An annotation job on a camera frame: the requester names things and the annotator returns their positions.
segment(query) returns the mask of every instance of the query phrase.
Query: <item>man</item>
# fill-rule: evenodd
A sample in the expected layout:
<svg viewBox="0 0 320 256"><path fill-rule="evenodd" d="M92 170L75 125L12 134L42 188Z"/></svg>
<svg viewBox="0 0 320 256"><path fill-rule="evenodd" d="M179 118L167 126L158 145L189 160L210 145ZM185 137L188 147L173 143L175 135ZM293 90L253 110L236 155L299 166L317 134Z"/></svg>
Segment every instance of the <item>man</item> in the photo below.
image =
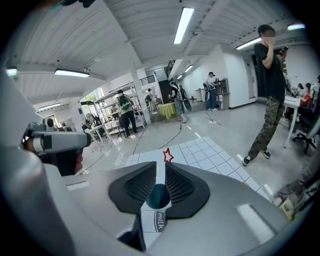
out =
<svg viewBox="0 0 320 256"><path fill-rule="evenodd" d="M217 111L217 90L216 86L218 83L215 83L214 73L209 72L208 78L206 79L206 83L209 84L208 90L210 94L209 99L209 110Z"/></svg>
<svg viewBox="0 0 320 256"><path fill-rule="evenodd" d="M258 34L261 37L261 43L254 45L254 53L259 65L258 68L261 71L260 76L264 78L266 87L265 121L248 155L242 161L244 166L249 165L260 151L265 158L269 159L271 157L267 146L284 112L286 81L283 75L283 63L287 51L281 51L281 60L274 54L276 32L271 26L267 24L261 25L258 28Z"/></svg>
<svg viewBox="0 0 320 256"><path fill-rule="evenodd" d="M147 101L149 103L150 111L151 112L155 111L156 110L155 101L150 88L148 89L148 92L147 92Z"/></svg>
<svg viewBox="0 0 320 256"><path fill-rule="evenodd" d="M171 86L172 94L169 94L168 97L169 99L174 99L174 106L175 106L175 111L176 111L178 120L181 121L182 123L185 123L188 121L188 119L185 117L185 114L184 114L185 113L185 109L183 105L184 96L181 95L179 87L173 79L170 80L169 85Z"/></svg>
<svg viewBox="0 0 320 256"><path fill-rule="evenodd" d="M134 111L132 110L132 105L134 102L129 98L128 95L124 94L123 90L118 90L118 105L119 111L124 122L124 130L126 134L126 138L130 138L129 133L129 124L131 121L133 134L136 135L137 127L136 127L136 120L134 116Z"/></svg>

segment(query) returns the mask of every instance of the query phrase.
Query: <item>pillar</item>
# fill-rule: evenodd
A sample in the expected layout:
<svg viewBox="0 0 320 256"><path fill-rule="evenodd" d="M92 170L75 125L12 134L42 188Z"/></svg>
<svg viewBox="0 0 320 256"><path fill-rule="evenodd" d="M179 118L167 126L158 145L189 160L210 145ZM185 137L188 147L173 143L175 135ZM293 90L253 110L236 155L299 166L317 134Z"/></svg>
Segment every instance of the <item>pillar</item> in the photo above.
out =
<svg viewBox="0 0 320 256"><path fill-rule="evenodd" d="M147 104L146 104L146 101L145 101L145 93L143 93L143 91L141 89L140 81L139 81L139 78L138 78L138 73L137 73L137 70L136 70L136 68L135 68L135 66L133 64L132 64L132 67L130 69L130 72L131 72L131 75L132 75L132 78L133 78L133 83L134 83L136 95L137 95L137 97L139 99L140 106L141 106L141 109L142 109L142 113L143 113L145 122L148 125L150 125L151 124L150 115L149 115L148 111L146 111L148 108L147 108Z"/></svg>

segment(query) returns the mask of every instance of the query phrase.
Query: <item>camouflage pants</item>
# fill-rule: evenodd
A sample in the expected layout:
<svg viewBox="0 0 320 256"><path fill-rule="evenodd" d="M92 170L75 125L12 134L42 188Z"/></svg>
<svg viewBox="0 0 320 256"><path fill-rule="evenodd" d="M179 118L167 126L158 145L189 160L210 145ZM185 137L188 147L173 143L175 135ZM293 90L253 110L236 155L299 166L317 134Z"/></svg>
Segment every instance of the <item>camouflage pants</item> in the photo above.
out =
<svg viewBox="0 0 320 256"><path fill-rule="evenodd" d="M264 124L255 138L248 155L251 158L256 158L260 150L266 150L271 141L279 121L284 112L284 101L274 97L268 97L264 115Z"/></svg>

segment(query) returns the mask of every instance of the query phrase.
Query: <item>office chair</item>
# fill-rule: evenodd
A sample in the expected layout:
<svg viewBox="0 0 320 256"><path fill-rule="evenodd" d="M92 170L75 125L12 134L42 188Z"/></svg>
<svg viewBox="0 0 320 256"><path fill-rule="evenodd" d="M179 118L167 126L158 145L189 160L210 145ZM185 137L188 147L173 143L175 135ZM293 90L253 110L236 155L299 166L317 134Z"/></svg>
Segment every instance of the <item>office chair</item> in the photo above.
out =
<svg viewBox="0 0 320 256"><path fill-rule="evenodd" d="M315 144L313 143L312 139L316 134L319 134L320 127L319 127L319 116L320 116L320 93L318 93L318 100L315 105L314 112L311 109L306 111L305 113L301 114L299 117L300 124L303 127L303 131L306 134L298 133L296 137L292 140L295 142L296 140L305 141L306 146L303 153L307 153L309 145L311 145L314 149L316 149Z"/></svg>

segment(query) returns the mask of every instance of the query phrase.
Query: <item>backpack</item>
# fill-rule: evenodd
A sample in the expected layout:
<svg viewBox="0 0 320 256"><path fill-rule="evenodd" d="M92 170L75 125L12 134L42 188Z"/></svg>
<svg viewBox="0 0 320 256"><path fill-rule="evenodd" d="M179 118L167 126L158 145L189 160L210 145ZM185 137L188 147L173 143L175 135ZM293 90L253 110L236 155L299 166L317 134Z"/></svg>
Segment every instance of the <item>backpack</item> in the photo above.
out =
<svg viewBox="0 0 320 256"><path fill-rule="evenodd" d="M176 98L179 100L179 101L185 101L187 100L187 96L186 96L186 91L182 88L180 88L180 86L176 86L175 84L172 85L173 88L176 88L178 90L178 93L176 95Z"/></svg>
<svg viewBox="0 0 320 256"><path fill-rule="evenodd" d="M119 101L119 106L122 110L127 110L131 106L130 101L124 95L121 95L118 101Z"/></svg>

